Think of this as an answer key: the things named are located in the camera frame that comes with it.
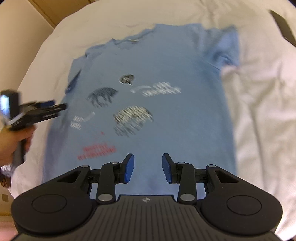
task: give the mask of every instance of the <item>t-shirt sleeve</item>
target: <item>t-shirt sleeve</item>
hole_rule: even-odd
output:
[[[71,90],[75,87],[80,71],[84,66],[85,60],[86,56],[81,56],[80,58],[74,59],[68,76],[68,86],[65,90],[66,94],[71,92]]]
[[[202,56],[209,64],[217,69],[221,69],[225,64],[239,65],[239,40],[234,26],[222,30],[208,29],[202,36]]]

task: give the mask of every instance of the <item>black object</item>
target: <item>black object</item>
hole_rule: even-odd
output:
[[[14,240],[280,240],[274,231],[282,208],[272,195],[216,165],[195,169],[166,153],[162,166],[167,181],[180,184],[177,202],[170,195],[116,201],[115,184],[127,183],[133,170],[129,154],[101,169],[78,167],[17,197]],[[196,182],[205,184],[204,199],[197,200]]]
[[[289,0],[289,1],[294,5],[294,7],[296,7],[296,0]]]
[[[18,131],[34,123],[57,117],[60,111],[67,108],[66,104],[54,105],[54,101],[30,102],[19,104],[20,93],[13,90],[4,90],[0,96],[1,112],[5,117],[5,125],[10,131]],[[24,163],[25,140],[18,143],[13,153],[13,161],[10,165],[12,175],[16,167]]]
[[[269,11],[272,17],[274,18],[277,26],[279,27],[282,36],[286,39],[289,43],[291,43],[294,47],[296,47],[296,40],[292,33],[291,28],[289,27],[287,21],[276,12],[270,10]]]

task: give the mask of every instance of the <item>graphic print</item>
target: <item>graphic print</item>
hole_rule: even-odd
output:
[[[160,94],[166,95],[166,94],[181,93],[181,89],[179,87],[171,87],[169,82],[159,82],[157,84],[154,84],[153,87],[143,85],[131,90],[132,93],[136,93],[139,91],[142,91],[142,95],[145,97],[160,95]]]
[[[95,158],[99,156],[109,156],[116,152],[115,146],[108,146],[106,143],[86,146],[83,149],[83,154],[78,155],[78,160]]]
[[[153,121],[151,113],[144,107],[130,106],[113,115],[116,121],[115,132],[119,136],[136,134],[147,120]]]
[[[81,130],[81,124],[80,122],[87,122],[89,121],[93,116],[95,116],[95,112],[92,112],[88,117],[82,118],[79,116],[74,116],[73,121],[70,123],[70,127],[75,128],[77,130]]]
[[[132,85],[132,81],[135,78],[132,74],[126,74],[119,79],[119,82],[122,84],[129,84]]]
[[[106,107],[108,106],[107,102],[112,103],[111,98],[114,97],[117,94],[117,92],[117,90],[110,87],[100,88],[92,92],[87,97],[87,100],[90,100],[90,102],[95,107]]]

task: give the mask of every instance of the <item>wall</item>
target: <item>wall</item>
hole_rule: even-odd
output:
[[[8,202],[5,202],[5,199],[3,201],[2,194],[8,196]],[[10,195],[8,189],[0,185],[0,241],[11,240],[17,234],[13,219],[10,216],[12,201],[13,197]]]
[[[0,90],[17,89],[53,28],[27,0],[0,4]]]

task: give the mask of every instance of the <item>screw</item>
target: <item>screw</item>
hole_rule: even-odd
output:
[[[113,199],[113,196],[111,194],[104,193],[104,194],[99,195],[98,199],[101,202],[108,202],[108,201],[111,201]]]
[[[190,201],[193,201],[195,197],[192,194],[186,193],[186,194],[182,194],[180,198],[185,202],[190,202]]]

